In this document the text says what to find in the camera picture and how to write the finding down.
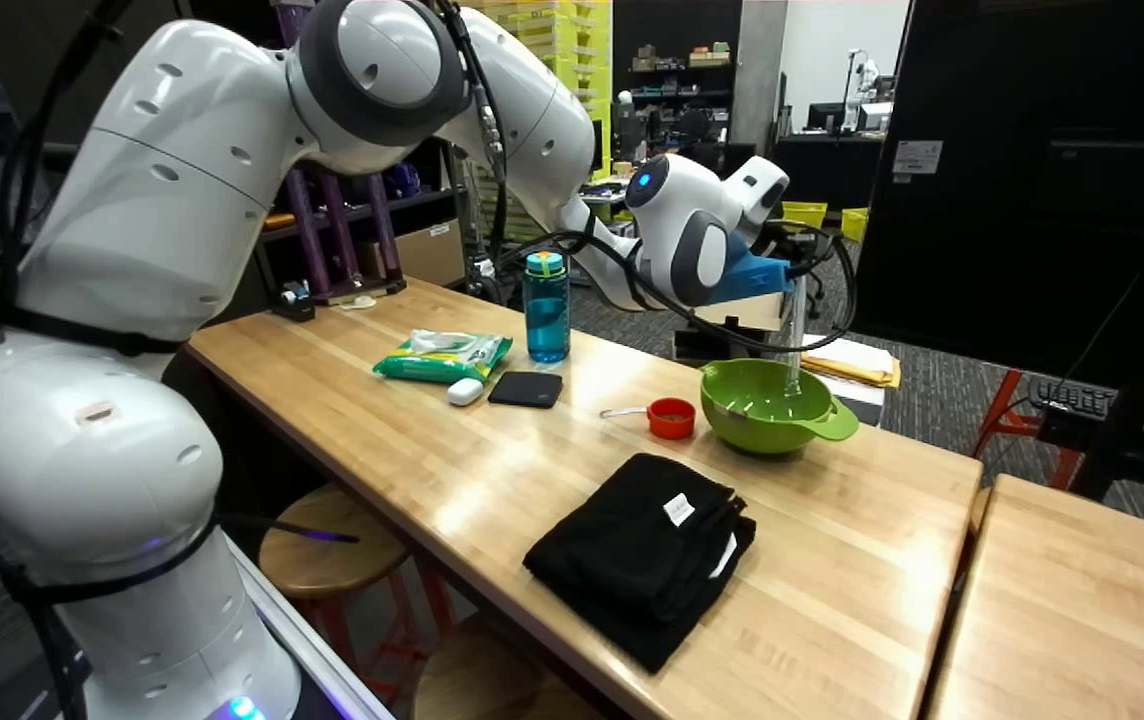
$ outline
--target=wooden tabletop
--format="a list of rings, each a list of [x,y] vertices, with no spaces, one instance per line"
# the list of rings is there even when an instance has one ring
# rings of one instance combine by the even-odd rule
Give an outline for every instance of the wooden tabletop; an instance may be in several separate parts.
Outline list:
[[[999,479],[932,716],[1144,716],[1144,520]]]
[[[633,716],[918,709],[977,462],[874,430],[797,462],[741,458],[703,421],[695,442],[663,443],[638,421],[599,421],[599,408],[695,405],[700,375],[580,334],[552,411],[449,408],[444,387],[373,375],[407,330],[523,338],[517,314],[411,279],[364,314],[202,330],[193,358]],[[654,678],[518,564],[633,454],[732,484],[758,526],[718,605]]]

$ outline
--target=water bottle cap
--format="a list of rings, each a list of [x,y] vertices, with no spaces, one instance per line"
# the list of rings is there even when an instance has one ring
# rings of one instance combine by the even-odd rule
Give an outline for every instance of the water bottle cap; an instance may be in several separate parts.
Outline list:
[[[558,277],[563,277],[563,256],[558,256],[558,254],[533,254],[533,256],[528,256],[528,277],[535,277],[535,279],[558,279]]]

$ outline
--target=stool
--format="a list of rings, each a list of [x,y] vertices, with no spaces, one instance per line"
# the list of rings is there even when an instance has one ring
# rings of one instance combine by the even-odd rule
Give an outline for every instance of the stool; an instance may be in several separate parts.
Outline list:
[[[970,442],[970,458],[979,462],[985,443],[1002,434],[1002,436],[1041,436],[1041,416],[1025,416],[1011,408],[1011,395],[1021,387],[1021,371],[1006,369],[995,395],[985,408],[979,434]],[[1057,468],[1051,468],[1051,489],[1073,489],[1079,474],[1085,454],[1061,449]]]
[[[391,537],[347,489],[323,484],[296,505],[289,505],[281,526],[342,534],[347,540],[301,537],[272,529],[260,540],[260,574],[301,610],[303,621],[337,648],[339,659],[356,668],[356,678],[381,698],[391,700],[398,686],[417,674],[422,651],[417,648],[411,602],[398,580],[398,564],[407,558],[405,540]],[[376,645],[364,665],[352,651],[342,610],[356,593],[373,585],[389,585],[395,621],[389,638]]]
[[[411,720],[588,720],[603,716],[540,665],[490,613],[455,625],[427,655]]]

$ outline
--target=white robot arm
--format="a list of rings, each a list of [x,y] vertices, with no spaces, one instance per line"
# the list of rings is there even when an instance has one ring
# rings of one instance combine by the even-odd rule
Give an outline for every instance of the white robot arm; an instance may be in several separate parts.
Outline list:
[[[209,537],[219,449],[161,383],[168,347],[230,301],[291,164],[381,172],[427,135],[488,157],[501,128],[512,197],[549,227],[588,227],[588,118],[502,27],[458,22],[495,110],[478,110],[478,77],[427,4],[323,0],[283,53],[198,22],[163,23],[91,119],[0,334],[0,552],[32,585],[143,574],[60,605],[91,665],[86,716],[296,709],[291,659]],[[764,161],[732,181],[661,161],[633,181],[642,245],[597,227],[603,249],[580,264],[622,307],[622,268],[695,306],[779,186]]]

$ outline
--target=green bowl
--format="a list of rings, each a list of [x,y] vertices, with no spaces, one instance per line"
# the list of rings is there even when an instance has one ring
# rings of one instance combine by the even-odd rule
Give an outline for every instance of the green bowl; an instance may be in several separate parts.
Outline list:
[[[813,436],[847,442],[858,421],[813,371],[799,391],[788,387],[783,359],[715,359],[700,369],[700,408],[710,434],[742,454],[783,458]]]

